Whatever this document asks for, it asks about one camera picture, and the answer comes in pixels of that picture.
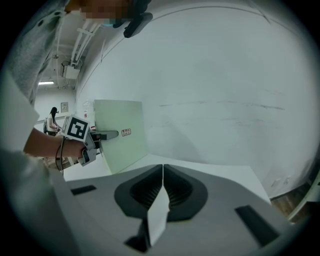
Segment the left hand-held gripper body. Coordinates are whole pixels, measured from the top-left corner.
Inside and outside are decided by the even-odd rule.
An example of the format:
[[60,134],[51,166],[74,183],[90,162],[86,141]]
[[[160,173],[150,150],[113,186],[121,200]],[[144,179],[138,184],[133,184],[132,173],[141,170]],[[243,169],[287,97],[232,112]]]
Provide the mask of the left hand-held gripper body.
[[81,143],[81,157],[78,158],[78,162],[83,167],[96,160],[97,150],[100,148],[99,142],[103,136],[91,131],[87,121],[75,115],[66,116],[61,134],[67,139]]

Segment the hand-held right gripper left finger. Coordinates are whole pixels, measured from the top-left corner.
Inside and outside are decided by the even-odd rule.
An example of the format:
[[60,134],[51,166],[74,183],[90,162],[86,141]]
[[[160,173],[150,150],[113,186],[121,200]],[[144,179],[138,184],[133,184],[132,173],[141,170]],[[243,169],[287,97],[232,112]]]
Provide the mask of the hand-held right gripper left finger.
[[126,216],[146,218],[162,186],[163,165],[158,164],[121,183],[115,189],[114,199]]

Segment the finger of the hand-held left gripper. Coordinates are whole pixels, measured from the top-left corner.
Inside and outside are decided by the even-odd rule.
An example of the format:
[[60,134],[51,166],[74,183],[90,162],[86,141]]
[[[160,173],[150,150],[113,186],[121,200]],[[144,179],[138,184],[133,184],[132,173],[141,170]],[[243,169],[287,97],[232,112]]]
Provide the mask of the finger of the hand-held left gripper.
[[117,130],[100,131],[99,134],[99,139],[101,141],[111,140],[119,136],[119,132]]

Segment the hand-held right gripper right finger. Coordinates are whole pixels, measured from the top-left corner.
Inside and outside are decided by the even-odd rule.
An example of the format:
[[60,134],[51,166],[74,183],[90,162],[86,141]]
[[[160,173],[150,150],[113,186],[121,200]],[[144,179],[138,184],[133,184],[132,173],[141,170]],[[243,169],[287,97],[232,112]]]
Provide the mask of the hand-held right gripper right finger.
[[169,198],[168,222],[191,220],[208,200],[208,189],[196,171],[176,165],[163,166],[163,185]]

